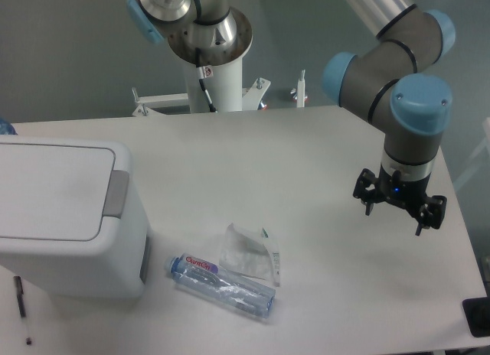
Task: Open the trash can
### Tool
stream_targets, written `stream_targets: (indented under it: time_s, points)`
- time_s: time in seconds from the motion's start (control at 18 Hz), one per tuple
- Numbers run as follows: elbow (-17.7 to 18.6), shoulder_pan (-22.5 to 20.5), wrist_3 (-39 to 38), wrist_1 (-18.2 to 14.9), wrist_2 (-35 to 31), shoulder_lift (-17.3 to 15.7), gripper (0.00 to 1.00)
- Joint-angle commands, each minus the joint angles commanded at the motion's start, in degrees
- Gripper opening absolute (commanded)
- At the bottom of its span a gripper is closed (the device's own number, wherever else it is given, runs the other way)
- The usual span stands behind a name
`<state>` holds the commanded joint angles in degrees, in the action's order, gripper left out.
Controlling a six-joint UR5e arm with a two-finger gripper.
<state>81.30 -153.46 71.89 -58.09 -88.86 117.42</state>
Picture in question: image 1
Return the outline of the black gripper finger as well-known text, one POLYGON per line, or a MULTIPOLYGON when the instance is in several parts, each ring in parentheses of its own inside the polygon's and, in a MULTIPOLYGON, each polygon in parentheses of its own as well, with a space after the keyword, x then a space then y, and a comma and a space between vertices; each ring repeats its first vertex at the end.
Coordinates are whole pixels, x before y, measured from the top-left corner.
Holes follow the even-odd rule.
POLYGON ((443 195, 425 196, 423 203, 416 214, 418 222, 415 235, 419 236, 422 230, 430 228, 438 230, 445 217, 447 198, 443 195))
POLYGON ((370 216, 374 205, 383 201, 380 179, 364 168, 355 183, 353 197, 361 201, 365 207, 365 215, 370 216))

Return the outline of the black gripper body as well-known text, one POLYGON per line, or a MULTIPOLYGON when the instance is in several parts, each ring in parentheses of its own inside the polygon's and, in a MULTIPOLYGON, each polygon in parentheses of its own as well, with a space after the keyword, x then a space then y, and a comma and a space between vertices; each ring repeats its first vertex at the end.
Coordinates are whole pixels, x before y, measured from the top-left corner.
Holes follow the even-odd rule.
POLYGON ((408 212, 416 219, 423 198, 429 196, 426 189, 432 174, 432 165, 405 165, 397 162, 382 161, 380 187, 383 201, 408 212))

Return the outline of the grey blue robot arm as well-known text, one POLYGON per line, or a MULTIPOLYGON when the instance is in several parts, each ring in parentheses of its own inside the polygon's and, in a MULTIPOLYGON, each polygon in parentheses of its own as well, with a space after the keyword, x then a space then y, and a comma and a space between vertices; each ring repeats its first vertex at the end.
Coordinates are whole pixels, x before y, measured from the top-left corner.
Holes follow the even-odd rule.
MULTIPOLYGON (((322 89, 384 134, 379 172, 364 169, 353 195, 367 213, 385 202, 408 212, 419 230, 439 229, 447 199, 429 196, 426 187, 450 121, 452 91, 425 71, 454 45, 454 25, 412 0, 345 1, 378 45, 364 56, 336 54, 325 66, 322 89)), ((126 9, 149 42, 166 41, 183 63, 192 112, 258 109, 261 97, 242 89, 252 28, 230 0, 127 0, 126 9)))

